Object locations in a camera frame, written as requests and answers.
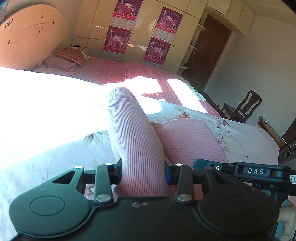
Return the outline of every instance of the poster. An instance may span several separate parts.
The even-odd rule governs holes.
[[[157,21],[152,37],[172,43],[183,15],[164,7]]]
[[[122,62],[130,34],[130,30],[110,26],[102,58]]]
[[[144,56],[143,64],[161,68],[168,54],[170,46],[170,43],[152,37]]]
[[[110,26],[132,30],[143,0],[118,0]]]

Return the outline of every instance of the wall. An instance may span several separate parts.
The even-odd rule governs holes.
[[[222,108],[254,90],[261,105],[247,120],[263,116],[282,136],[296,117],[296,27],[256,15],[248,36],[232,33],[204,92]]]
[[[82,0],[10,0],[5,18],[16,11],[34,4],[47,4],[56,8],[63,16],[69,34],[69,43],[73,41],[73,29]]]

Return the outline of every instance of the orange striped pillow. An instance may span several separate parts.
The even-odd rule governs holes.
[[[66,47],[66,48],[63,48],[63,49],[55,52],[55,54],[59,57],[65,58],[67,60],[74,61],[75,63],[79,64],[80,66],[83,66],[86,62],[85,57],[80,52],[80,49]]]

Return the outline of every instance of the white floral blanket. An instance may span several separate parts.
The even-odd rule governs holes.
[[[103,86],[5,68],[0,68],[0,77],[0,240],[7,241],[15,235],[8,215],[15,197],[75,165],[94,169],[117,160],[108,137]],[[258,127],[137,99],[153,122],[205,121],[229,162],[277,164],[279,148]]]

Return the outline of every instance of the wooden chair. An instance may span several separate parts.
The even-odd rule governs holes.
[[[255,92],[250,90],[246,96],[246,98],[239,104],[239,106],[234,109],[232,106],[225,104],[223,105],[223,108],[221,111],[226,110],[226,112],[230,115],[230,120],[237,121],[241,123],[245,123],[246,120],[252,115],[254,110],[260,105],[262,102],[262,99],[260,96]]]

